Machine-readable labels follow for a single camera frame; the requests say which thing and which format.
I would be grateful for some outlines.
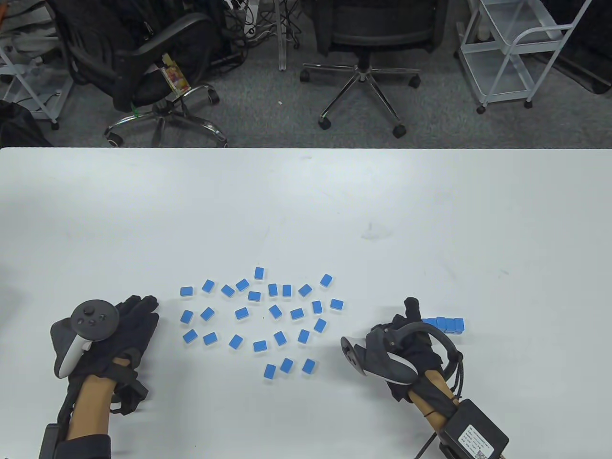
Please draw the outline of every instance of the chrome chair base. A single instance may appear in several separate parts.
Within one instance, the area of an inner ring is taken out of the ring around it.
[[[133,121],[152,119],[155,120],[156,125],[155,131],[153,132],[153,139],[151,139],[151,146],[159,147],[163,142],[166,122],[176,120],[184,124],[203,129],[205,134],[208,134],[215,139],[218,148],[226,148],[228,146],[227,138],[221,132],[221,130],[211,121],[192,115],[185,104],[185,99],[187,97],[202,89],[207,90],[208,100],[210,101],[211,105],[216,105],[219,103],[219,96],[211,85],[201,84],[199,86],[194,86],[185,94],[174,100],[164,99],[157,102],[153,105],[150,111],[145,113],[131,114],[130,116],[126,116],[125,118],[118,120],[106,128],[104,131],[104,137],[106,137],[108,143],[110,143],[113,147],[120,147],[123,145],[123,139],[119,135],[115,134],[113,129],[115,129],[117,126],[128,124]]]
[[[374,79],[374,74],[379,75],[412,75],[410,82],[408,83],[413,88],[420,86],[420,70],[417,69],[377,69],[375,67],[360,68],[358,65],[325,65],[325,64],[304,64],[304,69],[300,73],[300,81],[306,83],[310,81],[309,70],[326,70],[331,72],[348,72],[352,73],[351,78],[346,82],[344,87],[340,90],[340,93],[334,97],[334,99],[325,107],[325,110],[321,112],[319,116],[319,126],[323,130],[329,129],[332,124],[327,118],[329,111],[332,107],[340,100],[340,98],[356,83],[368,83],[369,86],[374,90],[378,98],[382,101],[384,106],[387,108],[391,116],[395,121],[395,127],[393,129],[393,135],[396,138],[403,137],[406,134],[406,127],[400,119],[397,112],[393,109],[387,97],[383,94],[378,83]]]

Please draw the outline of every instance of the black office chair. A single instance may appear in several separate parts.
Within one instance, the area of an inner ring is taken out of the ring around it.
[[[214,24],[208,16],[183,15],[138,47],[133,29],[99,0],[47,0],[47,9],[55,22],[73,80],[77,84],[92,83],[112,96],[115,109],[133,113],[104,131],[112,146],[123,144],[123,139],[112,132],[114,128],[146,119],[157,123],[151,146],[160,146],[166,121],[175,119],[204,129],[214,137],[218,147],[227,147],[221,130],[212,122],[192,115],[185,105],[187,97],[203,89],[207,90],[211,104],[219,103],[211,85],[198,84],[209,65],[215,40]],[[183,96],[169,100],[166,97],[172,91],[163,74],[158,70],[149,71],[164,53],[170,54],[192,85]],[[146,105],[152,105],[152,109],[139,113],[137,108]]]
[[[315,24],[317,50],[352,52],[357,65],[304,64],[300,81],[310,81],[309,70],[350,72],[353,75],[340,93],[323,110],[319,126],[331,127],[327,115],[334,104],[355,83],[367,82],[395,119],[393,135],[406,134],[406,127],[381,89],[374,74],[413,75],[409,85],[420,85],[419,70],[379,69],[370,65],[371,54],[422,48],[433,52],[442,42],[448,0],[302,0],[302,10]]]

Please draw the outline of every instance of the gray carpet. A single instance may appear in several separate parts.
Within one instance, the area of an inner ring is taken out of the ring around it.
[[[408,133],[392,136],[390,116],[367,85],[356,85],[331,112],[332,128],[322,131],[318,115],[339,92],[348,76],[313,73],[310,83],[298,79],[303,62],[354,64],[354,56],[317,54],[312,24],[301,16],[302,46],[289,46],[287,71],[279,72],[275,39],[251,50],[247,62],[213,80],[221,98],[209,106],[206,95],[191,105],[194,114],[216,123],[230,147],[367,147],[367,148],[609,148],[612,147],[612,94],[594,95],[557,71],[552,71],[526,110],[521,102],[492,104],[476,114],[474,100],[460,64],[453,57],[458,46],[455,23],[467,22],[464,1],[451,2],[443,45],[433,54],[424,51],[386,53],[375,64],[422,69],[419,89],[402,78],[378,78],[379,85],[404,119]],[[543,66],[530,59],[529,67]],[[43,131],[56,146],[108,146],[106,125],[123,114],[111,99],[93,86],[76,86],[62,112],[61,128]],[[125,146],[149,146],[151,121],[117,129]],[[212,147],[197,131],[169,126],[165,146]]]

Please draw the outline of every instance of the caster wheel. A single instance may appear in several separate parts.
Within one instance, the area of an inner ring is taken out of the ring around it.
[[[332,127],[332,122],[327,118],[323,118],[319,120],[319,127],[326,131],[327,129]]]
[[[406,135],[406,127],[403,124],[398,124],[393,128],[393,136],[396,139],[404,137]]]
[[[120,147],[123,145],[123,139],[121,136],[115,134],[114,132],[109,133],[106,136],[106,140],[110,143],[111,147]]]
[[[214,89],[208,90],[208,100],[211,102],[211,105],[216,105],[221,101],[221,99],[219,99],[217,91],[215,91]]]
[[[417,89],[420,86],[420,76],[414,75],[412,78],[410,78],[410,81],[408,82],[408,86],[410,86],[411,88]]]
[[[307,69],[303,69],[300,72],[300,81],[302,83],[308,83],[310,81],[310,72]]]

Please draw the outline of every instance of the black fabric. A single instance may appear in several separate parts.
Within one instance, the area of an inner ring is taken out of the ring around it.
[[[0,100],[0,148],[52,146],[27,108]]]
[[[110,459],[111,438],[89,435],[58,443],[53,459]]]

